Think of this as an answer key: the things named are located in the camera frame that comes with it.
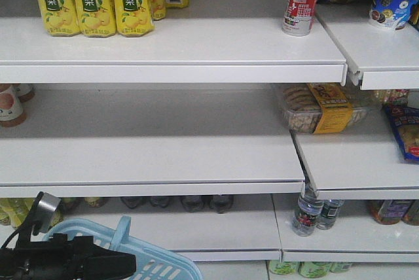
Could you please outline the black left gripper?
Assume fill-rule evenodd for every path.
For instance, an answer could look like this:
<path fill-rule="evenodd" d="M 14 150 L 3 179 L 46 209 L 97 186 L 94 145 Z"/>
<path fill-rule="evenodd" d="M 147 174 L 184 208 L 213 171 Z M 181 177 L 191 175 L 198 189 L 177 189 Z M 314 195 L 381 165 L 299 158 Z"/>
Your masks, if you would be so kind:
<path fill-rule="evenodd" d="M 1 249 L 1 279 L 126 279 L 136 271 L 134 254 L 94 245 L 92 236 L 54 234 Z"/>

